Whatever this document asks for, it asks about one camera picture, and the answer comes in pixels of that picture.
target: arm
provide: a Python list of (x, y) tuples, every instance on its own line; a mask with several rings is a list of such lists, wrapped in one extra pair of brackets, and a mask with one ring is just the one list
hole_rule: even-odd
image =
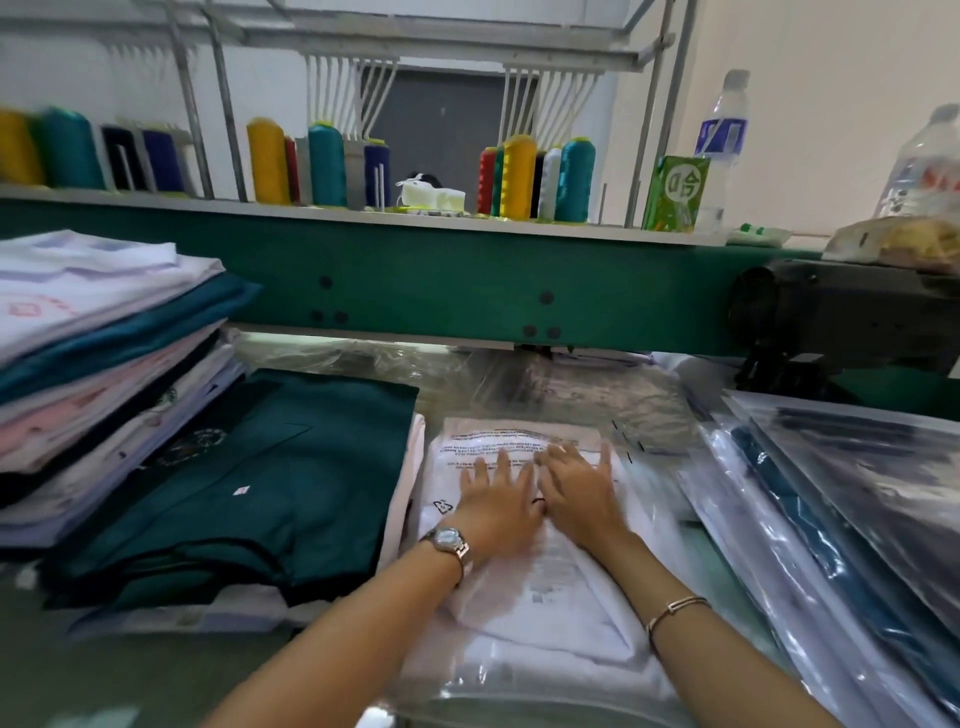
[[(478, 459), (461, 473), (461, 498), (444, 525), (460, 530), (475, 564), (523, 549), (543, 518), (531, 506), (533, 468), (510, 478), (501, 451), (493, 485)], [(204, 728), (352, 728), (461, 578), (460, 562), (420, 543), (339, 600), (237, 687)]]
[[(643, 624), (693, 595), (624, 523), (609, 448), (595, 469), (573, 447), (551, 446), (538, 461), (546, 466), (540, 490), (550, 519), (607, 570)], [(840, 728), (800, 683), (706, 605), (663, 618), (654, 644), (678, 695), (704, 728)]]

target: bottle cap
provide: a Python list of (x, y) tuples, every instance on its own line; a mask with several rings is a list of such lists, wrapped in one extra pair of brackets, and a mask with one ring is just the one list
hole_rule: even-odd
[(742, 91), (750, 81), (750, 71), (744, 68), (731, 68), (723, 80), (725, 91)]
[(960, 104), (942, 104), (930, 114), (930, 124), (952, 124), (960, 115)]

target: gold bangle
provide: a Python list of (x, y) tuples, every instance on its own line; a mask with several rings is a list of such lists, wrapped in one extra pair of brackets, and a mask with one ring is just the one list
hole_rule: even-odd
[(657, 654), (657, 646), (654, 644), (654, 628), (660, 624), (660, 621), (666, 617), (673, 617), (677, 614), (683, 607), (688, 607), (691, 604), (705, 604), (710, 609), (713, 609), (712, 605), (707, 601), (703, 596), (688, 596), (686, 599), (680, 599), (673, 602), (672, 604), (667, 604), (666, 609), (660, 612), (656, 617), (650, 620), (650, 623), (647, 624), (647, 642), (650, 643), (650, 651), (654, 654), (654, 657), (659, 657)]

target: wristwatch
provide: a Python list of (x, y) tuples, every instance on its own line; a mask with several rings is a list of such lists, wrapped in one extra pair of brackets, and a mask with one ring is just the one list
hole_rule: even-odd
[(473, 556), (470, 546), (456, 528), (437, 526), (426, 532), (421, 541), (429, 541), (433, 547), (443, 553), (451, 553), (460, 562), (460, 581), (462, 582), (473, 571)]

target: hand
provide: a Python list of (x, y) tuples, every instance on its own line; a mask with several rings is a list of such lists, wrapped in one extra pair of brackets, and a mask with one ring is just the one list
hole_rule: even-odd
[(543, 466), (540, 492), (550, 521), (574, 544), (596, 558), (607, 540), (629, 532), (613, 491), (607, 443), (596, 468), (572, 445), (551, 445), (535, 459)]
[(531, 544), (543, 523), (543, 501), (534, 498), (534, 467), (527, 463), (510, 478), (510, 456), (501, 450), (496, 456), (493, 484), (487, 461), (478, 457), (469, 471), (460, 473), (460, 503), (443, 525), (456, 528), (470, 546), (475, 564), (493, 556), (510, 556)]

